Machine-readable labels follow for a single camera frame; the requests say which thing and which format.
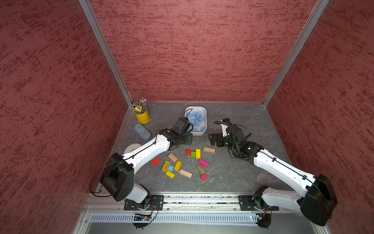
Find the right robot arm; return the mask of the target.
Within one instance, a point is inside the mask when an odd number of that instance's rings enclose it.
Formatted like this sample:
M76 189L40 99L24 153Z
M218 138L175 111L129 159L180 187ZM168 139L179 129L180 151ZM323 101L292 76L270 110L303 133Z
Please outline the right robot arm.
M256 142L246 139L239 141L232 134L213 133L208 137L211 145L227 147L233 157L264 169L293 189L283 191L261 187L252 197L253 205L258 210L273 206L294 210L318 226L325 226L332 218L338 199L328 177L304 172L271 154Z

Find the white plastic tub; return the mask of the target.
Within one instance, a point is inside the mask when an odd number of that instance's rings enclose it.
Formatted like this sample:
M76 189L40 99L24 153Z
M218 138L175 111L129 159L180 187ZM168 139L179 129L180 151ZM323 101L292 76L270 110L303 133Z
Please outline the white plastic tub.
M201 106L186 107L184 117L188 118L192 127L191 133L193 136L202 136L207 130L207 111Z

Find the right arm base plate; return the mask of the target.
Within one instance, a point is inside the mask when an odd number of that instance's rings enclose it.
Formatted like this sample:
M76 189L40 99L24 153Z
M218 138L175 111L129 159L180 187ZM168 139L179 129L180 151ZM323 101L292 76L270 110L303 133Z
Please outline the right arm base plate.
M278 211L279 207L269 206L261 196L238 196L241 211Z

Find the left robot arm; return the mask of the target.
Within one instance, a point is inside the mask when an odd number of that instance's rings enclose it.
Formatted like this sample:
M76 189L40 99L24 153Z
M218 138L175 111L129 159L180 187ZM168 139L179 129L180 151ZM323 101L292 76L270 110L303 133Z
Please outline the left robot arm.
M170 129L163 129L152 140L132 152L112 154L103 168L100 183L115 201L129 199L140 204L150 193L134 182L137 171L159 154L191 143L191 132L177 134Z

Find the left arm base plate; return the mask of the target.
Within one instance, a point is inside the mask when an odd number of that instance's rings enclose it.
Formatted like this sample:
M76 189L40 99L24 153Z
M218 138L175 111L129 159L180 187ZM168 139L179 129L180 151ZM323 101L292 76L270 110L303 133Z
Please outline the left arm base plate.
M162 210L164 203L164 195L148 195L141 203L136 203L133 200L126 199L124 210L125 211L151 211Z

